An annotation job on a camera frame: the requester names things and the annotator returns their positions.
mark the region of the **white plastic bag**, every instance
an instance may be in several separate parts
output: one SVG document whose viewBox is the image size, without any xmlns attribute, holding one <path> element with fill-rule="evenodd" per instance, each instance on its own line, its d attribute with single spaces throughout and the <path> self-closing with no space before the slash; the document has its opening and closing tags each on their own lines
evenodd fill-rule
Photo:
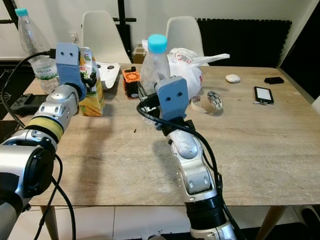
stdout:
<svg viewBox="0 0 320 240">
<path fill-rule="evenodd" d="M 142 46 L 148 52 L 148 41 L 142 40 Z M 181 76 L 186 80 L 188 96 L 191 100 L 201 89 L 203 74 L 199 69 L 203 64 L 230 58 L 229 54 L 215 56 L 198 56 L 194 51 L 186 48 L 173 48 L 168 53 L 171 76 Z"/>
</svg>

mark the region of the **wooden table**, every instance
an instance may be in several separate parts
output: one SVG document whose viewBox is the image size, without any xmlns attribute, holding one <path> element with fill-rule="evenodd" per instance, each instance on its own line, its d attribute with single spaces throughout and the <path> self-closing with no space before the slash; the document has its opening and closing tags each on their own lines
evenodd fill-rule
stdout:
<svg viewBox="0 0 320 240">
<path fill-rule="evenodd" d="M 189 106 L 187 119 L 212 146 L 227 205 L 320 204 L 320 115 L 277 69 L 204 66 L 201 70 L 204 89 L 222 96 L 224 112 L 210 116 Z M 241 82 L 226 82 L 228 74 L 239 75 Z M 266 77 L 278 76 L 284 84 L 264 83 Z M 162 132 L 137 113 L 138 100 L 125 97 L 120 79 L 105 92 L 102 117 L 72 118 L 58 145 L 61 187 L 74 206 L 182 206 L 171 148 Z M 253 104 L 254 86 L 271 89 L 274 104 Z M 42 93 L 35 81 L 26 92 Z M 55 175 L 58 169 L 55 163 Z M 52 188 L 31 204 L 46 205 Z M 66 204 L 57 194 L 52 205 Z M 271 215 L 276 224 L 279 214 Z"/>
</svg>

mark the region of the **white wall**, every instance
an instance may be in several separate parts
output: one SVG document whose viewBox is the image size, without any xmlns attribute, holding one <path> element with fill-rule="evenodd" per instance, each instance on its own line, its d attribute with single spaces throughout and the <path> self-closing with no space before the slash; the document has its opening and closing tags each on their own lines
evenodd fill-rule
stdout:
<svg viewBox="0 0 320 240">
<path fill-rule="evenodd" d="M 107 10 L 118 17 L 116 0 L 15 0 L 18 7 L 27 8 L 30 17 L 43 31 L 49 44 L 70 42 L 70 32 L 81 39 L 84 12 Z M 319 0 L 124 0 L 127 18 L 137 18 L 131 25 L 132 45 L 152 33 L 166 33 L 167 21 L 175 16 L 223 19 L 290 20 L 292 26 L 283 49 L 284 57 Z M 7 19 L 2 1 L 0 19 Z M 19 46 L 15 26 L 0 25 L 0 58 L 25 56 Z"/>
</svg>

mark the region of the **orange object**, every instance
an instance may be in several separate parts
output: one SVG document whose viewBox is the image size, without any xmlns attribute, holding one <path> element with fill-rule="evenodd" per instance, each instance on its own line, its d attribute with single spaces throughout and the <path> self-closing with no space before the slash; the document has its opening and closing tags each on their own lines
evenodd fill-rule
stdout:
<svg viewBox="0 0 320 240">
<path fill-rule="evenodd" d="M 140 81 L 140 74 L 136 71 L 136 67 L 122 71 L 123 75 L 123 90 L 128 99 L 135 99 L 139 96 L 138 82 Z"/>
</svg>

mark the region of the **table leg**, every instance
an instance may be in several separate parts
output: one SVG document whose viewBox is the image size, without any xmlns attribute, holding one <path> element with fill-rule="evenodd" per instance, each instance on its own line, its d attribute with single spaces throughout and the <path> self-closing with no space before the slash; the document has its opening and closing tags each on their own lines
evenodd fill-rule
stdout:
<svg viewBox="0 0 320 240">
<path fill-rule="evenodd" d="M 47 206 L 40 206 L 40 207 L 41 207 L 41 212 L 44 213 Z M 46 225 L 46 228 L 48 229 L 51 240 L 59 240 L 56 211 L 54 206 L 51 206 L 49 208 L 49 211 L 45 216 L 45 225 Z"/>
<path fill-rule="evenodd" d="M 255 240 L 265 240 L 279 219 L 282 217 L 287 206 L 271 206 L 263 220 L 262 226 Z"/>
</svg>

